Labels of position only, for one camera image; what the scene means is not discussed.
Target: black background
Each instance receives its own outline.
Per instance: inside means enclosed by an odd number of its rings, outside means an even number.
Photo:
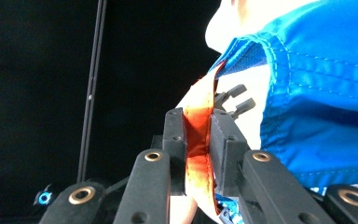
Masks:
[[[108,1],[87,178],[128,176],[164,115],[218,54],[220,1]],[[76,182],[97,1],[0,1],[0,218]]]

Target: glowing blue circle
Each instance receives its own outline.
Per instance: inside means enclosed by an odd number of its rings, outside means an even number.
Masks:
[[[51,193],[50,192],[43,192],[40,196],[39,196],[39,203],[40,204],[48,204],[51,200]]]

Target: orange fabric strip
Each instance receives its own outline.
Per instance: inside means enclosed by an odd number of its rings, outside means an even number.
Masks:
[[[223,63],[193,85],[186,95],[186,195],[204,212],[215,211],[213,167],[209,155],[214,78]]]

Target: black cable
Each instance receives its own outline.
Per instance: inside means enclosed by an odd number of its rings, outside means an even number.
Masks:
[[[98,68],[100,63],[101,44],[103,40],[103,24],[105,20],[106,2],[107,0],[98,1],[97,19],[95,22],[94,41],[92,45],[91,62],[89,67],[89,85],[87,90],[86,109],[83,121],[83,133],[80,146],[77,183],[86,179],[92,112],[94,107],[95,88],[97,85]]]

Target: orange cloth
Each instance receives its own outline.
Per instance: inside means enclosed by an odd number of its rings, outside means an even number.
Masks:
[[[204,211],[215,211],[213,167],[209,155],[211,115],[214,103],[214,78],[220,64],[193,85],[186,96],[186,195]]]

